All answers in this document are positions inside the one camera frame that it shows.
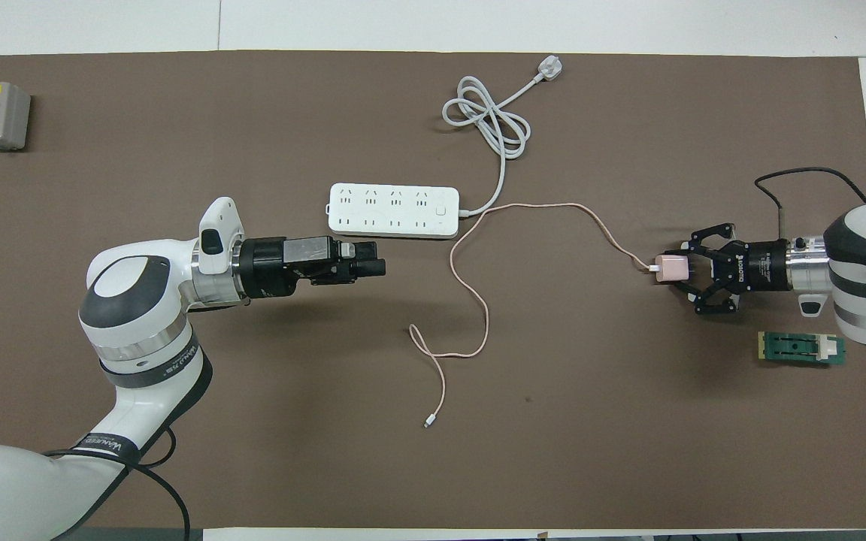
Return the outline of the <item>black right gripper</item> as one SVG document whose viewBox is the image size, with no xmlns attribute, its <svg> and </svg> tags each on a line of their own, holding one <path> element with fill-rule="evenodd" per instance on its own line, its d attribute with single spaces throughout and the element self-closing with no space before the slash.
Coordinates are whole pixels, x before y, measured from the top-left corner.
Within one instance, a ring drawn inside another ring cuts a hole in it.
<svg viewBox="0 0 866 541">
<path fill-rule="evenodd" d="M 705 246 L 704 240 L 714 235 L 724 237 L 728 243 L 721 249 Z M 714 278 L 707 288 L 698 288 L 686 280 L 674 282 L 674 288 L 687 295 L 698 315 L 736 314 L 739 295 L 744 292 L 791 290 L 787 270 L 789 246 L 787 239 L 735 240 L 734 225 L 726 222 L 694 231 L 680 249 L 665 250 L 664 255 L 697 255 L 711 260 Z M 712 304 L 710 299 L 718 292 L 726 292 L 726 297 Z"/>
</svg>

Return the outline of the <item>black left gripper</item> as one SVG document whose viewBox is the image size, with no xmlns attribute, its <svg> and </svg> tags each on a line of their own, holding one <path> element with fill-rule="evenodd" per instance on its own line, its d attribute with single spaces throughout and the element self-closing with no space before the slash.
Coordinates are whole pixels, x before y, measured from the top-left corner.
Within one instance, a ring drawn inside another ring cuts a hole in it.
<svg viewBox="0 0 866 541">
<path fill-rule="evenodd" d="M 386 275 L 375 242 L 346 242 L 330 236 L 251 237 L 240 248 L 241 290 L 250 299 L 293 295 L 298 282 L 352 284 Z"/>
</svg>

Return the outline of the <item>pink charger block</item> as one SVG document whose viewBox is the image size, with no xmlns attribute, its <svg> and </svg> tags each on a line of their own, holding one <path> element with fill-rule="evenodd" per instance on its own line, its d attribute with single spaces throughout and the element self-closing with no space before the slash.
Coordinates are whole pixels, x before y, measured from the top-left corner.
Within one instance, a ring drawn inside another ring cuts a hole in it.
<svg viewBox="0 0 866 541">
<path fill-rule="evenodd" d="M 660 254 L 650 266 L 657 282 L 682 282 L 690 280 L 690 263 L 687 255 Z"/>
</svg>

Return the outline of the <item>white power strip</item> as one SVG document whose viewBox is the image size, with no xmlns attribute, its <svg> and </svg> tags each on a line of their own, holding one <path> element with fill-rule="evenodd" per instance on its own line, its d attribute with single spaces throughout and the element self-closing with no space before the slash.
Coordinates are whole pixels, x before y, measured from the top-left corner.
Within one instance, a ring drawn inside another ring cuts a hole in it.
<svg viewBox="0 0 866 541">
<path fill-rule="evenodd" d="M 453 187 L 336 183 L 326 215 L 341 235 L 449 240 L 459 230 L 459 203 Z"/>
</svg>

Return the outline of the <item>green circuit board module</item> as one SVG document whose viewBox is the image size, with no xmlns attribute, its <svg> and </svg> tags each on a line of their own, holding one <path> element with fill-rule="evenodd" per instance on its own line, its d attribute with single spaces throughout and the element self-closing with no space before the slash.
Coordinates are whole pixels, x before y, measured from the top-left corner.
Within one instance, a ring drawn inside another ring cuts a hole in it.
<svg viewBox="0 0 866 541">
<path fill-rule="evenodd" d="M 834 334 L 757 333 L 757 354 L 762 360 L 813 365 L 843 365 L 846 347 Z"/>
</svg>

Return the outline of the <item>brown table mat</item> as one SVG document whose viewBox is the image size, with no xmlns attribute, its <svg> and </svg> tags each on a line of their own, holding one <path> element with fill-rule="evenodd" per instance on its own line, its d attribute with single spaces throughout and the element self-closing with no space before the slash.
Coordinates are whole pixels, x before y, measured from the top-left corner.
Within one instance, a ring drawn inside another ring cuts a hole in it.
<svg viewBox="0 0 866 541">
<path fill-rule="evenodd" d="M 32 97 L 0 151 L 0 444 L 73 444 L 114 390 L 77 310 L 96 253 L 188 240 L 215 198 L 250 237 L 328 233 L 337 182 L 490 198 L 498 158 L 443 103 L 499 98 L 542 54 L 235 51 L 0 57 Z M 866 191 L 854 58 L 568 55 L 512 103 L 532 126 L 501 203 L 456 253 L 378 240 L 384 277 L 190 316 L 213 365 L 161 473 L 199 527 L 866 528 L 866 347 L 780 365 L 759 330 L 835 332 L 831 309 L 755 294 L 698 316 L 643 259 L 732 222 L 777 237 L 752 184 L 839 169 Z"/>
</svg>

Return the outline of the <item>grey on-off switch box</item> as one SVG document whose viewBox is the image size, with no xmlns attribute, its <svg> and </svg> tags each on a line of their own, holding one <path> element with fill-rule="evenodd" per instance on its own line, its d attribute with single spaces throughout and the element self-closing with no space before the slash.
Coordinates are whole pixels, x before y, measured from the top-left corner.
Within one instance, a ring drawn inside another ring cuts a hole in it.
<svg viewBox="0 0 866 541">
<path fill-rule="evenodd" d="M 15 83 L 0 82 L 0 151 L 26 147 L 32 97 Z"/>
</svg>

